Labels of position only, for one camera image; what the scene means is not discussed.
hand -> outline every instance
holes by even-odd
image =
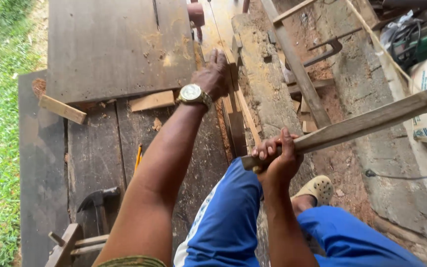
[[[258,174],[258,180],[261,184],[289,186],[289,182],[296,175],[304,160],[304,155],[297,155],[294,151],[293,140],[298,137],[296,134],[289,134],[288,129],[284,127],[279,136],[265,140],[261,145],[253,148],[252,156],[259,156],[262,160],[276,154],[276,147],[279,144],[283,150],[282,154],[263,173]]]
[[[228,95],[228,86],[225,83],[227,76],[227,57],[223,50],[212,49],[209,65],[192,74],[191,83],[200,88],[216,101],[221,96]]]

yellow pencil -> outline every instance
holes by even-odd
[[[142,144],[139,144],[138,148],[138,155],[136,156],[136,165],[134,165],[134,170],[138,168],[139,161],[141,160],[141,148],[143,147]]]

green grass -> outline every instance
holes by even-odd
[[[20,236],[18,85],[39,57],[27,39],[32,0],[0,0],[0,266],[11,265]]]

foot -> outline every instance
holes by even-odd
[[[294,215],[297,217],[304,210],[315,207],[317,205],[317,199],[312,195],[302,195],[291,198],[291,204],[293,205]]]

blue pants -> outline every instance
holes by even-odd
[[[202,203],[174,265],[259,266],[256,220],[261,184],[239,158]],[[425,266],[412,253],[347,211],[330,206],[307,209],[297,218],[325,250],[320,266]]]

